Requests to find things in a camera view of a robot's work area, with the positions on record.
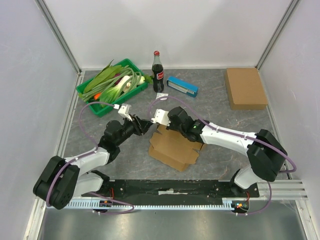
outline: blue box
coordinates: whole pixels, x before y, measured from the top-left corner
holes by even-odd
[[[168,79],[166,80],[166,85],[184,94],[187,94],[191,97],[195,97],[198,94],[199,88],[197,86],[192,85],[191,83],[185,82],[174,76],[168,77]]]

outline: cola bottle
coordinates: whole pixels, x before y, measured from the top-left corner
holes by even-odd
[[[162,93],[164,90],[164,67],[160,61],[160,52],[154,51],[154,60],[152,64],[153,90],[156,93]]]

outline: brown cardboard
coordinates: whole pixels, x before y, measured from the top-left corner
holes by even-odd
[[[256,68],[227,68],[225,86],[232,110],[263,110],[268,100]]]
[[[203,144],[191,142],[173,130],[160,125],[150,139],[149,155],[170,167],[184,171],[190,164],[195,164]]]

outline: orange carrot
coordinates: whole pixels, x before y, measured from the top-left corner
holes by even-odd
[[[96,95],[94,95],[94,100],[97,100],[98,98],[100,98],[101,92],[97,93]]]

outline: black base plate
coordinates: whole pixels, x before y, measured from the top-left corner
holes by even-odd
[[[99,194],[110,197],[111,188],[114,199],[133,205],[221,205],[222,198],[246,198],[243,193],[235,196],[228,181],[219,180],[111,180],[104,182]],[[159,191],[173,189],[174,193],[161,194]],[[258,198],[258,185],[249,189],[251,198]]]

